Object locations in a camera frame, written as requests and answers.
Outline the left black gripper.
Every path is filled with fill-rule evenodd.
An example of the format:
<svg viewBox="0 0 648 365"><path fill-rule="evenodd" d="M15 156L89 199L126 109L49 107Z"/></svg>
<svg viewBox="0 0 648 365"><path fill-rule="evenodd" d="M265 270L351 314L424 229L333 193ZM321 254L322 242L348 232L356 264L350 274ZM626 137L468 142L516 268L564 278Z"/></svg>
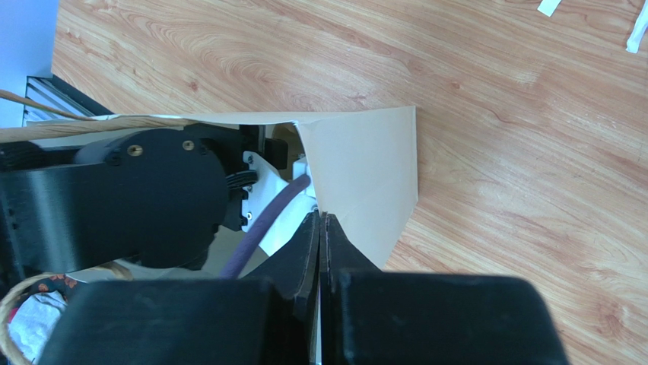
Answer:
<svg viewBox="0 0 648 365"><path fill-rule="evenodd" d="M259 178L249 165L253 158L244 157L254 152L277 170L285 170L288 164L288 144L275 138L265 137L265 127L243 125L236 129L216 125L199 124L197 137L216 157L224 168L229 202L222 226L241 230L250 219L242 212L242 202L248 199L248 189Z"/></svg>

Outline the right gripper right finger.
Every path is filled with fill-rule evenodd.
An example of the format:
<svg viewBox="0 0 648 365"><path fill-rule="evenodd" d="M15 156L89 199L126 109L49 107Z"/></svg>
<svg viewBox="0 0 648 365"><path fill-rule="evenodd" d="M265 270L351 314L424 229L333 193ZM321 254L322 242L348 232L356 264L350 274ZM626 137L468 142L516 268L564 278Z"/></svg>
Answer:
<svg viewBox="0 0 648 365"><path fill-rule="evenodd" d="M325 364L566 364L539 292L521 278L386 272L320 225Z"/></svg>

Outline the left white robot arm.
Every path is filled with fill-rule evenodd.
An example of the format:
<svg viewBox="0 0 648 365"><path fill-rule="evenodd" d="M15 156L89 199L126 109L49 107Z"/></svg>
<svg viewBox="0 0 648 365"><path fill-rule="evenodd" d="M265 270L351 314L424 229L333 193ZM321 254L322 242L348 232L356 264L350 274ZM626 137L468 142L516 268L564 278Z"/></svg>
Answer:
<svg viewBox="0 0 648 365"><path fill-rule="evenodd" d="M242 203L255 155L285 169L288 144L258 126L149 129L71 147L1 146L1 282L117 259L200 269Z"/></svg>

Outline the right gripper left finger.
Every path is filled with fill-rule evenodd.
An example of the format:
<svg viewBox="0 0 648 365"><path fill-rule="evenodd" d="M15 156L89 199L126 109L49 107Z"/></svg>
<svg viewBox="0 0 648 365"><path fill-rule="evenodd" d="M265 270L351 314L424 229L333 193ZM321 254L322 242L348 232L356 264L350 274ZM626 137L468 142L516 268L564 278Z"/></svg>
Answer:
<svg viewBox="0 0 648 365"><path fill-rule="evenodd" d="M42 364L310 364L318 212L239 279L102 281L71 299Z"/></svg>

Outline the brown paper bag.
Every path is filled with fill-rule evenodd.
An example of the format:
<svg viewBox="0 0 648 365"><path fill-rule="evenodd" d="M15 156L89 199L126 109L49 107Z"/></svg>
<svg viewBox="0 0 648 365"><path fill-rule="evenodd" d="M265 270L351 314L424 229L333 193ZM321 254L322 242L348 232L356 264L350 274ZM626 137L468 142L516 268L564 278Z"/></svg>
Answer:
<svg viewBox="0 0 648 365"><path fill-rule="evenodd" d="M307 158L318 202L313 212L319 213L320 225L324 214L336 216L351 243L381 269L418 201L415 113L414 107L406 106L351 113L72 116L5 130L1 146L30 141L42 148L71 147L149 129L262 125L265 137L288 144L287 168L278 170L283 179L292 177L293 162L301 154ZM309 178L302 175L281 194L290 196L308 185ZM247 233L220 228L198 270L149 268L129 258L64 274L45 272L13 284L1 301L2 353L12 364L42 364L40 358L57 322L87 284L245 277L271 257L259 247L274 220L271 211L265 213L268 216ZM318 258L315 350L322 353L319 254Z"/></svg>

